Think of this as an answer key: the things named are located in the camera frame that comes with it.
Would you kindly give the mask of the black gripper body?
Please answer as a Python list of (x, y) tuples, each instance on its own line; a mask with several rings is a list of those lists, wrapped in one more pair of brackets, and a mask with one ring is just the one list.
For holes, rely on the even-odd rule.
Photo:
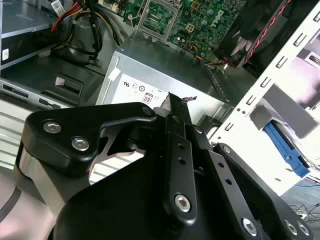
[(187, 126), (166, 126), (153, 150), (82, 190), (60, 212), (56, 240), (188, 240)]

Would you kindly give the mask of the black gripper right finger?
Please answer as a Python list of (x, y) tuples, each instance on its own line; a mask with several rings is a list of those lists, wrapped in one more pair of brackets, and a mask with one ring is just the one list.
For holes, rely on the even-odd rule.
[(310, 227), (228, 145), (186, 119), (189, 240), (312, 240)]

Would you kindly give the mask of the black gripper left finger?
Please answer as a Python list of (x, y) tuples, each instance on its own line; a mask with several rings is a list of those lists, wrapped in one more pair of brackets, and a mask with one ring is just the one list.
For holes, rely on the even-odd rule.
[(56, 216), (76, 194), (165, 147), (166, 126), (187, 126), (187, 99), (38, 111), (24, 124), (16, 164)]

